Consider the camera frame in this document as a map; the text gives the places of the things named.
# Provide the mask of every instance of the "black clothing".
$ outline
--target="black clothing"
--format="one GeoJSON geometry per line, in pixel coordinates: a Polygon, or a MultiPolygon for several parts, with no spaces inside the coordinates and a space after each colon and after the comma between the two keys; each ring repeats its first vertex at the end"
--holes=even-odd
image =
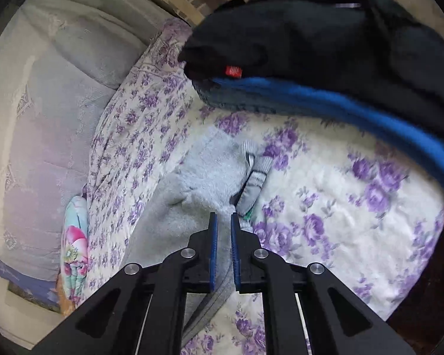
{"type": "Polygon", "coordinates": [[[232,1],[179,59],[192,80],[241,67],[346,94],[444,139],[444,40],[393,0],[232,1]]]}

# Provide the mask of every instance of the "purple floral bedsheet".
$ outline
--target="purple floral bedsheet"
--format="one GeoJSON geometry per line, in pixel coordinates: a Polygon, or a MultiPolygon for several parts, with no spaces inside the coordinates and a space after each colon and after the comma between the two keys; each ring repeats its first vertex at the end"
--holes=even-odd
{"type": "MultiPolygon", "coordinates": [[[[321,262],[383,319],[417,281],[444,224],[444,192],[374,136],[308,117],[209,108],[177,56],[190,28],[166,22],[105,109],[90,152],[89,272],[83,300],[119,268],[164,174],[209,126],[251,138],[275,159],[252,215],[261,244],[321,262]]],[[[259,295],[234,293],[183,355],[265,353],[259,295]]]]}

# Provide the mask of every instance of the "purple rose pattern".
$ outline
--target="purple rose pattern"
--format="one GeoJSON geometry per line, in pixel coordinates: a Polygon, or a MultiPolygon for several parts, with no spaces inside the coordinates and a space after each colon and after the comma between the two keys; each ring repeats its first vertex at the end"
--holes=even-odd
{"type": "Polygon", "coordinates": [[[408,258],[412,266],[399,271],[394,279],[389,280],[390,284],[398,287],[396,297],[391,300],[393,304],[399,304],[408,295],[426,267],[444,226],[444,209],[436,216],[432,232],[424,231],[425,224],[425,220],[418,221],[413,231],[413,253],[408,258]]]}
{"type": "Polygon", "coordinates": [[[275,128],[272,133],[268,133],[263,138],[266,142],[263,156],[272,157],[273,168],[278,171],[286,171],[289,159],[296,158],[299,152],[309,151],[306,137],[297,130],[298,123],[288,120],[284,125],[284,128],[275,128]]]}
{"type": "Polygon", "coordinates": [[[204,332],[197,334],[181,349],[180,355],[212,355],[216,345],[221,342],[225,336],[217,334],[217,329],[209,323],[204,327],[204,332]]]}
{"type": "Polygon", "coordinates": [[[207,119],[212,112],[215,111],[215,107],[210,107],[208,105],[204,105],[201,109],[199,109],[199,118],[204,123],[204,120],[207,119]]]}
{"type": "Polygon", "coordinates": [[[376,214],[378,222],[372,229],[383,228],[383,219],[396,201],[397,191],[403,181],[408,181],[408,171],[397,162],[391,160],[394,153],[377,143],[375,157],[367,159],[359,152],[349,152],[348,159],[352,161],[346,173],[366,184],[362,194],[348,193],[348,202],[356,207],[365,205],[369,212],[376,214]]]}
{"type": "Polygon", "coordinates": [[[218,117],[215,126],[228,135],[236,136],[247,128],[248,116],[244,112],[234,112],[228,116],[218,117]]]}
{"type": "MultiPolygon", "coordinates": [[[[302,199],[301,209],[304,212],[318,199],[316,193],[309,193],[305,187],[299,190],[298,196],[302,199]]],[[[303,217],[301,224],[290,222],[286,225],[275,221],[284,211],[284,200],[277,195],[268,204],[262,206],[264,220],[255,223],[252,231],[258,236],[263,248],[287,258],[301,259],[302,257],[296,253],[296,250],[302,244],[306,244],[311,247],[312,255],[319,255],[320,261],[331,268],[332,251],[339,244],[330,242],[325,232],[324,220],[333,215],[332,207],[335,203],[335,200],[328,201],[325,207],[321,207],[323,217],[311,213],[303,217]]]]}
{"type": "Polygon", "coordinates": [[[326,267],[332,268],[333,262],[330,259],[334,249],[339,246],[339,243],[331,243],[329,237],[326,235],[324,222],[334,215],[333,207],[336,204],[336,200],[328,200],[324,207],[320,207],[322,212],[321,217],[315,213],[307,213],[319,199],[317,193],[311,193],[306,187],[303,187],[299,189],[297,195],[301,199],[299,208],[302,212],[306,213],[303,217],[302,225],[297,225],[297,227],[301,229],[302,237],[306,244],[311,247],[311,255],[321,255],[319,261],[326,267]]]}
{"type": "MultiPolygon", "coordinates": [[[[187,139],[191,123],[186,115],[193,97],[186,94],[191,83],[177,57],[189,35],[180,20],[165,23],[101,117],[89,157],[90,264],[82,301],[118,271],[156,185],[157,176],[149,179],[160,174],[161,164],[187,139]]],[[[205,338],[207,353],[213,346],[205,338]]]]}
{"type": "Polygon", "coordinates": [[[353,292],[363,300],[365,304],[370,303],[370,300],[372,299],[372,288],[373,283],[367,283],[367,278],[364,276],[364,274],[360,274],[360,279],[358,281],[358,286],[353,287],[353,292]]]}
{"type": "Polygon", "coordinates": [[[243,355],[264,355],[266,353],[263,313],[253,322],[247,312],[238,307],[232,323],[239,333],[232,337],[232,343],[236,347],[240,347],[243,355]]]}

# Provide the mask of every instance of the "gray sock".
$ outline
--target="gray sock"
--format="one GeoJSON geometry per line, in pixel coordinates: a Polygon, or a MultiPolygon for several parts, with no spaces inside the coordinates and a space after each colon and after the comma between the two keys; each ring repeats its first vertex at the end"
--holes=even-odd
{"type": "Polygon", "coordinates": [[[263,183],[265,182],[266,175],[270,171],[273,158],[268,156],[256,156],[253,164],[252,171],[242,195],[236,205],[237,213],[243,218],[250,210],[258,199],[263,183]]]}

